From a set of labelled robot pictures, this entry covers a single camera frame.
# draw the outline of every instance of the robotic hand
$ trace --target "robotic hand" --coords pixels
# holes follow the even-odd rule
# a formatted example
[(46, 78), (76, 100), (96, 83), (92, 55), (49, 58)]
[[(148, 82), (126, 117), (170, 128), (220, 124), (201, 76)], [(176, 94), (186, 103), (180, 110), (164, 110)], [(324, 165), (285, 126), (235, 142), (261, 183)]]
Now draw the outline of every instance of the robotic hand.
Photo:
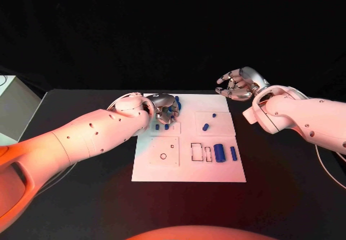
[(346, 103), (310, 98), (289, 86), (271, 86), (248, 66), (227, 72), (216, 83), (227, 80), (227, 88), (214, 91), (236, 101), (253, 96), (242, 113), (250, 124), (258, 122), (271, 134), (292, 129), (307, 142), (346, 154)]
[(163, 124), (176, 121), (168, 116), (168, 107), (177, 117), (178, 105), (171, 95), (142, 97), (134, 92), (121, 96), (106, 110), (89, 112), (50, 132), (0, 146), (0, 233), (53, 175), (141, 134), (152, 118)]

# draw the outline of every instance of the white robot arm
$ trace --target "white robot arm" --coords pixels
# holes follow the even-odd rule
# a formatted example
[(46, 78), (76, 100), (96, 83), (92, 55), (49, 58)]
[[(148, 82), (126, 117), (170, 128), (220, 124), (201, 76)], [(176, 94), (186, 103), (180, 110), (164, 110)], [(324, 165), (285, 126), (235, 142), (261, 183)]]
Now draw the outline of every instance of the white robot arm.
[(248, 66), (226, 73), (216, 83), (227, 80), (227, 88), (214, 91), (236, 101), (253, 96), (252, 107), (242, 113), (250, 124), (258, 122), (271, 134), (292, 129), (307, 142), (346, 154), (346, 103), (310, 98), (289, 86), (271, 86)]
[[(170, 124), (178, 116), (174, 96), (135, 92), (106, 110), (86, 113), (60, 128), (8, 146), (0, 146), (0, 233), (15, 221), (52, 176), (76, 162), (115, 148), (141, 134), (152, 118)], [(15, 166), (24, 176), (21, 181)]]

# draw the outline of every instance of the blue block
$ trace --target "blue block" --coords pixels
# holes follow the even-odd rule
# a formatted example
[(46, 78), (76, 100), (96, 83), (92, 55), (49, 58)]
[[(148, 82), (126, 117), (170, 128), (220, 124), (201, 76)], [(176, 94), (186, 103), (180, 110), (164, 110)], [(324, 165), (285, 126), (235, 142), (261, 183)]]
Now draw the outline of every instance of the blue block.
[(216, 163), (223, 163), (226, 161), (226, 157), (225, 157), (222, 144), (214, 144), (213, 145), (213, 152), (214, 152)]
[(236, 161), (237, 160), (236, 159), (236, 149), (233, 146), (230, 147), (230, 153), (232, 153), (232, 160)]
[(201, 128), (201, 130), (203, 130), (203, 131), (206, 131), (206, 130), (207, 130), (207, 128), (209, 128), (209, 124), (206, 123), (206, 124), (203, 125), (203, 128)]

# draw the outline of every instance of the robotic arm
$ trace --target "robotic arm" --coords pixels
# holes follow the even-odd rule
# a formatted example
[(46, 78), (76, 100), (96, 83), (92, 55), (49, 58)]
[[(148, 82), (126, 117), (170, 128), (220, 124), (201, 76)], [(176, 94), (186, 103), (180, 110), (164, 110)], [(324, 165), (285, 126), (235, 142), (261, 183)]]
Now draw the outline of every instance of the robotic arm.
[(60, 128), (8, 146), (0, 146), (0, 233), (15, 221), (52, 176), (76, 162), (115, 148), (141, 134), (152, 118), (170, 124), (178, 105), (168, 94), (119, 97), (106, 110), (92, 111)]
[(226, 73), (216, 83), (223, 81), (229, 81), (227, 88), (214, 89), (220, 95), (236, 101), (253, 96), (242, 113), (250, 124), (258, 122), (271, 134), (292, 129), (307, 142), (346, 154), (346, 103), (310, 98), (289, 86), (271, 86), (248, 66)]

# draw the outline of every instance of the black table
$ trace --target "black table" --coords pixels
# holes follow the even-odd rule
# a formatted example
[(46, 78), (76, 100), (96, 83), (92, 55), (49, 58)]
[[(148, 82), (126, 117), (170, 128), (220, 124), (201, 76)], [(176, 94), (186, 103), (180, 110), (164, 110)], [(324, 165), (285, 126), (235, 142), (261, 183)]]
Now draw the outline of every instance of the black table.
[[(105, 109), (128, 92), (134, 91), (52, 90), (20, 140)], [(227, 101), (227, 106), (246, 183), (131, 182), (132, 137), (76, 164), (34, 198), (0, 239), (125, 239), (177, 225), (222, 226), (278, 239), (343, 239), (346, 190), (321, 168), (314, 145), (292, 130), (271, 135), (258, 124), (249, 125), (242, 111), (250, 102)], [(330, 151), (321, 152), (333, 157)]]

